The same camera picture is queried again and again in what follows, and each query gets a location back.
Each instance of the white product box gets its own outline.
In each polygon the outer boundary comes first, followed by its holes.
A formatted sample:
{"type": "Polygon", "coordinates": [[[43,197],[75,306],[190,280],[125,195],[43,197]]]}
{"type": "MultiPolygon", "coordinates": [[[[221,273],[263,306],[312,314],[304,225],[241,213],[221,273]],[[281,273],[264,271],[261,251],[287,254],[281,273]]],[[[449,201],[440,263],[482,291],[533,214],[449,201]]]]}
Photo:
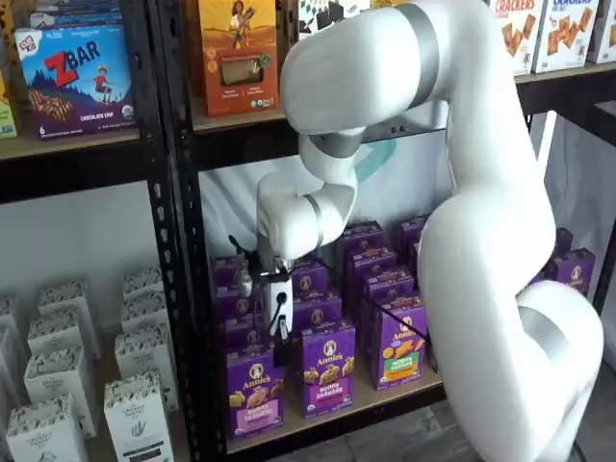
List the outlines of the white product box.
{"type": "Polygon", "coordinates": [[[60,308],[74,306],[79,311],[80,330],[90,344],[90,352],[95,358],[100,358],[100,339],[96,313],[88,306],[88,283],[85,280],[69,281],[58,286],[49,287],[40,293],[38,310],[42,316],[48,315],[60,308]]]}
{"type": "Polygon", "coordinates": [[[88,462],[70,395],[13,410],[7,440],[15,462],[88,462]]]}
{"type": "Polygon", "coordinates": [[[170,345],[164,327],[146,327],[138,332],[118,335],[115,338],[115,359],[122,378],[158,371],[168,410],[179,409],[170,345]]]}
{"type": "Polygon", "coordinates": [[[543,3],[544,0],[489,1],[490,9],[499,19],[502,38],[505,49],[511,56],[511,71],[514,75],[530,73],[543,3]]]}
{"type": "Polygon", "coordinates": [[[534,72],[582,67],[599,0],[545,0],[534,72]]]}
{"type": "Polygon", "coordinates": [[[124,300],[132,300],[148,292],[162,292],[164,289],[161,267],[154,265],[130,276],[124,276],[122,295],[124,300]]]}
{"type": "Polygon", "coordinates": [[[161,382],[156,372],[107,384],[104,408],[119,462],[173,462],[161,382]]]}
{"type": "Polygon", "coordinates": [[[24,377],[32,402],[66,393],[73,396],[77,423],[85,438],[96,436],[98,405],[84,350],[80,347],[34,354],[24,377]]]}
{"type": "Polygon", "coordinates": [[[306,39],[318,31],[370,9],[370,0],[338,0],[324,2],[305,0],[297,6],[299,39],[306,39]]]}
{"type": "Polygon", "coordinates": [[[0,326],[0,379],[7,395],[11,398],[11,406],[19,407],[28,403],[28,395],[23,386],[24,368],[19,364],[16,353],[16,341],[5,326],[0,326]]]}
{"type": "Polygon", "coordinates": [[[79,313],[76,308],[61,308],[38,318],[30,324],[28,346],[32,354],[50,353],[59,349],[81,347],[90,359],[90,344],[79,330],[79,313]]]}
{"type": "Polygon", "coordinates": [[[616,0],[599,0],[595,28],[588,48],[588,61],[616,61],[616,0]]]}
{"type": "Polygon", "coordinates": [[[15,339],[19,361],[25,368],[30,352],[28,351],[28,315],[24,307],[19,308],[19,296],[16,294],[0,295],[0,325],[7,327],[15,339]]]}

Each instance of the crackers box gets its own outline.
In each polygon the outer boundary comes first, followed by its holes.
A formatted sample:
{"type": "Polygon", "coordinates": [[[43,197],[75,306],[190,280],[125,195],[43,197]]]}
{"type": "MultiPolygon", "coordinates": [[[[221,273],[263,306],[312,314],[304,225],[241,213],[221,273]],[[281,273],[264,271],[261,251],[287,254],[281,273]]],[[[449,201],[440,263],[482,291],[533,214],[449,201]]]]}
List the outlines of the crackers box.
{"type": "Polygon", "coordinates": [[[571,250],[548,261],[546,279],[567,284],[588,296],[595,267],[595,254],[587,248],[571,250]]]}
{"type": "Polygon", "coordinates": [[[327,268],[314,260],[297,262],[292,269],[293,298],[311,291],[327,292],[327,268]]]}
{"type": "Polygon", "coordinates": [[[599,0],[545,0],[534,72],[582,67],[599,0]]]}
{"type": "Polygon", "coordinates": [[[115,337],[115,359],[122,378],[155,370],[161,375],[169,411],[179,409],[171,346],[163,326],[146,327],[115,337]]]}
{"type": "Polygon", "coordinates": [[[530,73],[544,1],[553,0],[489,1],[502,31],[505,49],[511,57],[514,75],[530,73]]]}
{"type": "Polygon", "coordinates": [[[84,438],[96,436],[98,403],[84,350],[80,347],[33,354],[24,382],[32,402],[70,394],[84,438]]]}
{"type": "Polygon", "coordinates": [[[334,288],[323,292],[311,291],[293,300],[293,329],[318,327],[323,322],[338,321],[342,317],[342,299],[334,288]]]}
{"type": "Polygon", "coordinates": [[[352,405],[355,327],[342,319],[302,330],[300,352],[304,417],[352,405]]]}
{"type": "Polygon", "coordinates": [[[139,272],[124,276],[122,279],[122,296],[124,300],[132,300],[150,292],[163,292],[163,273],[160,265],[142,269],[139,272]]]}
{"type": "Polygon", "coordinates": [[[19,29],[15,41],[42,140],[135,124],[121,24],[19,29]]]}
{"type": "Polygon", "coordinates": [[[226,367],[231,436],[244,438],[282,426],[284,369],[274,367],[272,346],[231,351],[226,367]]]}
{"type": "Polygon", "coordinates": [[[14,409],[7,441],[15,462],[88,462],[69,394],[14,409]]]}
{"type": "Polygon", "coordinates": [[[422,376],[425,342],[414,329],[425,335],[427,317],[418,296],[378,300],[377,303],[412,326],[409,329],[385,313],[374,311],[370,372],[374,387],[382,390],[422,376]]]}
{"type": "Polygon", "coordinates": [[[73,306],[79,311],[79,328],[90,345],[94,358],[100,358],[100,339],[96,315],[90,311],[88,282],[76,279],[63,284],[49,287],[40,292],[38,311],[41,316],[56,310],[73,306]]]}
{"type": "Polygon", "coordinates": [[[597,19],[588,48],[588,61],[616,61],[616,1],[599,0],[597,19]]]}
{"type": "Polygon", "coordinates": [[[173,462],[161,380],[146,372],[105,385],[105,419],[119,462],[173,462]]]}
{"type": "Polygon", "coordinates": [[[200,0],[199,15],[208,115],[277,108],[274,2],[200,0]]]}

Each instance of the snack box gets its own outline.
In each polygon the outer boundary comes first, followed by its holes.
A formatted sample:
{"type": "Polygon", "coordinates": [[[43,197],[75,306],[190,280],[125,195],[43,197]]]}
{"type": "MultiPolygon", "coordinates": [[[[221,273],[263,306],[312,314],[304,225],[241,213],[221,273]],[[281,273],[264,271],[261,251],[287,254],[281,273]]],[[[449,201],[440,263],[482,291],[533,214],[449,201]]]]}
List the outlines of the snack box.
{"type": "Polygon", "coordinates": [[[199,0],[208,116],[278,107],[275,4],[199,0]]]}
{"type": "Polygon", "coordinates": [[[338,321],[342,317],[342,299],[335,288],[323,292],[311,291],[293,300],[293,329],[318,327],[324,322],[338,321]]]}
{"type": "Polygon", "coordinates": [[[15,40],[42,140],[135,124],[121,24],[19,29],[15,40]]]}
{"type": "Polygon", "coordinates": [[[358,303],[362,281],[366,275],[376,275],[396,265],[398,257],[388,247],[375,247],[355,250],[346,257],[346,278],[343,285],[345,313],[353,321],[358,321],[358,303]]]}
{"type": "Polygon", "coordinates": [[[49,26],[67,26],[72,24],[87,24],[97,22],[119,22],[122,20],[120,12],[34,12],[30,14],[30,27],[41,28],[49,26]]]}
{"type": "Polygon", "coordinates": [[[427,317],[418,296],[403,296],[376,303],[406,325],[382,311],[374,311],[374,329],[368,349],[372,383],[376,390],[390,388],[422,376],[425,341],[415,330],[427,333],[427,317]]]}
{"type": "Polygon", "coordinates": [[[32,402],[70,394],[84,438],[96,436],[98,404],[84,350],[80,347],[33,354],[24,382],[32,402]]]}
{"type": "Polygon", "coordinates": [[[529,74],[544,0],[489,0],[496,15],[514,75],[529,74]]]}
{"type": "Polygon", "coordinates": [[[254,345],[226,357],[229,427],[246,438],[282,426],[284,369],[273,365],[273,346],[254,345]]]}
{"type": "Polygon", "coordinates": [[[100,340],[95,310],[90,311],[88,282],[84,279],[48,287],[40,292],[38,297],[38,311],[46,316],[54,311],[72,306],[79,312],[79,329],[90,345],[90,352],[94,358],[100,358],[100,340]]]}
{"type": "Polygon", "coordinates": [[[292,269],[293,298],[311,291],[327,291],[327,268],[313,260],[294,264],[292,269]]]}
{"type": "Polygon", "coordinates": [[[546,279],[567,284],[588,296],[595,254],[587,248],[570,250],[552,258],[545,267],[546,279]]]}
{"type": "Polygon", "coordinates": [[[299,39],[306,39],[337,22],[359,14],[363,10],[369,10],[370,7],[370,0],[300,1],[297,12],[299,39]]]}
{"type": "Polygon", "coordinates": [[[153,265],[122,279],[122,296],[132,300],[150,292],[164,292],[163,273],[160,265],[153,265]]]}
{"type": "Polygon", "coordinates": [[[342,319],[302,330],[299,365],[305,418],[352,405],[355,376],[353,324],[342,319]]]}
{"type": "Polygon", "coordinates": [[[105,385],[105,419],[119,462],[173,462],[161,379],[149,371],[105,385]]]}
{"type": "Polygon", "coordinates": [[[616,1],[599,0],[595,28],[588,47],[588,61],[616,61],[616,1]]]}
{"type": "Polygon", "coordinates": [[[11,412],[7,441],[14,462],[88,462],[73,401],[64,394],[11,412]]]}
{"type": "Polygon", "coordinates": [[[534,72],[582,67],[599,0],[545,0],[534,72]]]}

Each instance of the purple cracker box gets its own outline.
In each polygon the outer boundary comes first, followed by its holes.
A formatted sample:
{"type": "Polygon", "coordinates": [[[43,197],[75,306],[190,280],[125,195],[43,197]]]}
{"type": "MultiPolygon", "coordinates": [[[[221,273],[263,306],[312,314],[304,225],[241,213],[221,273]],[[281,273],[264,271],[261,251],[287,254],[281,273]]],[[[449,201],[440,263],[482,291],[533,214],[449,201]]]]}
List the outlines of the purple cracker box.
{"type": "Polygon", "coordinates": [[[224,322],[224,344],[227,348],[246,348],[259,344],[263,337],[263,316],[259,313],[253,319],[249,314],[239,319],[224,322]]]}
{"type": "Polygon", "coordinates": [[[229,426],[233,438],[246,438],[282,425],[282,368],[273,349],[254,345],[226,358],[229,426]]]}
{"type": "Polygon", "coordinates": [[[588,295],[595,267],[595,254],[587,248],[570,250],[552,258],[546,265],[546,279],[567,284],[588,295]]]}
{"type": "Polygon", "coordinates": [[[312,291],[302,294],[293,301],[293,329],[299,331],[338,321],[342,311],[342,299],[334,288],[325,293],[312,291]]]}
{"type": "MultiPolygon", "coordinates": [[[[422,334],[427,332],[427,317],[418,296],[396,300],[378,300],[383,308],[410,324],[422,334]]],[[[422,376],[425,341],[401,322],[375,311],[374,330],[369,346],[372,383],[376,390],[390,388],[422,376]]]]}
{"type": "Polygon", "coordinates": [[[361,283],[359,316],[357,326],[357,343],[363,348],[372,334],[371,313],[374,308],[370,300],[381,298],[395,299],[399,296],[411,296],[415,290],[415,279],[406,266],[385,269],[379,274],[366,274],[361,283]]]}
{"type": "Polygon", "coordinates": [[[243,296],[237,286],[217,287],[214,304],[217,309],[218,322],[243,318],[249,313],[260,311],[257,306],[258,288],[252,289],[252,294],[243,296]]]}
{"type": "Polygon", "coordinates": [[[355,327],[340,320],[303,330],[300,353],[304,417],[352,405],[355,327]]]}
{"type": "Polygon", "coordinates": [[[312,291],[327,292],[327,268],[317,261],[297,262],[293,266],[293,298],[312,291]]]}
{"type": "Polygon", "coordinates": [[[397,256],[387,247],[375,247],[367,250],[355,250],[346,257],[346,278],[343,283],[343,306],[345,313],[353,321],[358,321],[356,316],[357,304],[361,294],[362,280],[365,275],[379,274],[383,270],[396,265],[397,256]]]}

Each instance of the white tea box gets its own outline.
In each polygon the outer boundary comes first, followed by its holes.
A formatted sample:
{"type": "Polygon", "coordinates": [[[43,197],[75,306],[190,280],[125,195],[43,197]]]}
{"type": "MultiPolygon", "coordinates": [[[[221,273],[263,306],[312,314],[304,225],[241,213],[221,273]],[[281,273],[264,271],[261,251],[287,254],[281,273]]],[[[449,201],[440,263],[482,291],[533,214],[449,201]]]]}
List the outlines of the white tea box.
{"type": "Polygon", "coordinates": [[[156,372],[107,384],[104,408],[119,462],[173,462],[161,381],[156,372]]]}
{"type": "Polygon", "coordinates": [[[164,327],[146,327],[138,332],[118,335],[115,338],[115,359],[122,378],[158,371],[168,410],[179,408],[168,336],[164,327]]]}
{"type": "Polygon", "coordinates": [[[588,61],[598,64],[616,61],[616,0],[599,0],[588,61]]]}
{"type": "Polygon", "coordinates": [[[71,395],[14,409],[7,440],[15,462],[88,462],[71,395]]]}
{"type": "Polygon", "coordinates": [[[34,354],[28,362],[24,381],[32,402],[69,393],[75,401],[75,415],[84,437],[96,436],[98,406],[82,348],[34,354]]]}
{"type": "Polygon", "coordinates": [[[582,67],[599,0],[545,0],[534,72],[582,67]]]}
{"type": "Polygon", "coordinates": [[[87,293],[88,282],[83,279],[49,287],[40,293],[38,310],[41,316],[45,316],[66,306],[77,308],[80,329],[86,337],[86,342],[90,344],[90,352],[94,358],[100,358],[100,339],[96,314],[90,311],[87,293]]]}
{"type": "Polygon", "coordinates": [[[0,326],[0,380],[11,399],[13,407],[19,407],[28,402],[26,389],[23,386],[23,371],[16,353],[16,341],[5,326],[0,326]]]}
{"type": "Polygon", "coordinates": [[[28,344],[28,315],[24,307],[20,309],[18,295],[0,295],[0,325],[4,325],[11,331],[19,361],[25,367],[30,357],[30,352],[26,347],[28,344]]]}
{"type": "Polygon", "coordinates": [[[148,292],[162,292],[163,274],[161,267],[154,265],[130,276],[124,276],[122,284],[122,295],[124,300],[132,300],[148,292]]]}
{"type": "Polygon", "coordinates": [[[38,318],[30,324],[28,346],[32,354],[50,353],[59,349],[81,347],[90,358],[90,344],[79,330],[79,313],[67,307],[38,318]]]}

